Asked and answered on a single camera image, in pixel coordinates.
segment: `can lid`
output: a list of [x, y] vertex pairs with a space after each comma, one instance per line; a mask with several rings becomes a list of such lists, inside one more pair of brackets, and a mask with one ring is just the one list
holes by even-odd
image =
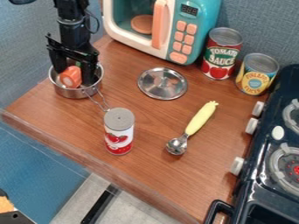
[[278, 62], [266, 54], [254, 52], [244, 58], [245, 65], [255, 72], [271, 74], [278, 72]]
[[210, 31], [209, 36], [220, 46], [238, 46], [243, 43], [240, 33], [227, 27], [214, 28]]
[[135, 116], [127, 108], [112, 108], [104, 116], [104, 123], [111, 130], [127, 130], [134, 122]]

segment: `stove burner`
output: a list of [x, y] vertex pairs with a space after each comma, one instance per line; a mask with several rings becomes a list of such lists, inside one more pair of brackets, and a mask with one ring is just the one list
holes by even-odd
[[271, 177], [284, 190], [299, 196], [299, 148], [283, 143], [270, 157]]
[[287, 127], [299, 135], [299, 101], [294, 99], [282, 112]]

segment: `ice cream scoop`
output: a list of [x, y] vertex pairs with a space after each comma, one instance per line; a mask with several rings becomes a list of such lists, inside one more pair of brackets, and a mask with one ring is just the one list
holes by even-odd
[[188, 137], [198, 132], [205, 123], [210, 119], [219, 104], [215, 101], [210, 101], [192, 118], [189, 122], [184, 134], [179, 138], [173, 138], [166, 144], [166, 150], [173, 155], [183, 155], [187, 150]]

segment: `white knob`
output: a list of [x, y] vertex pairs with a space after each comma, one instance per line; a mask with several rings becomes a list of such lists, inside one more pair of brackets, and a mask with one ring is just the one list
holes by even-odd
[[239, 176], [244, 164], [244, 158], [236, 157], [231, 167], [231, 173], [235, 176]]
[[284, 128], [282, 126], [276, 126], [275, 128], [273, 128], [272, 137], [277, 141], [282, 140], [282, 138], [284, 137]]
[[264, 109], [265, 107], [265, 103], [262, 102], [262, 101], [258, 101], [255, 103], [255, 106], [254, 106], [254, 110], [253, 110], [253, 116], [257, 116], [259, 117], [261, 115], [261, 112], [262, 110]]
[[256, 118], [250, 118], [250, 120], [249, 120], [249, 122], [248, 122], [248, 125], [247, 125], [247, 127], [246, 127], [245, 132], [246, 132], [247, 134], [249, 134], [249, 135], [252, 135], [252, 134], [255, 132], [258, 123], [259, 123], [259, 120], [258, 120], [258, 119], [256, 119]]

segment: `red and white can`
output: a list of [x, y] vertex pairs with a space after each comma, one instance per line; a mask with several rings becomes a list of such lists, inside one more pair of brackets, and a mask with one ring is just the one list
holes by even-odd
[[209, 32], [201, 71], [214, 80], [229, 78], [233, 74], [242, 42], [238, 31], [227, 27], [212, 29]]
[[112, 108], [104, 116], [105, 144], [114, 155], [125, 155], [132, 149], [135, 117], [126, 108]]

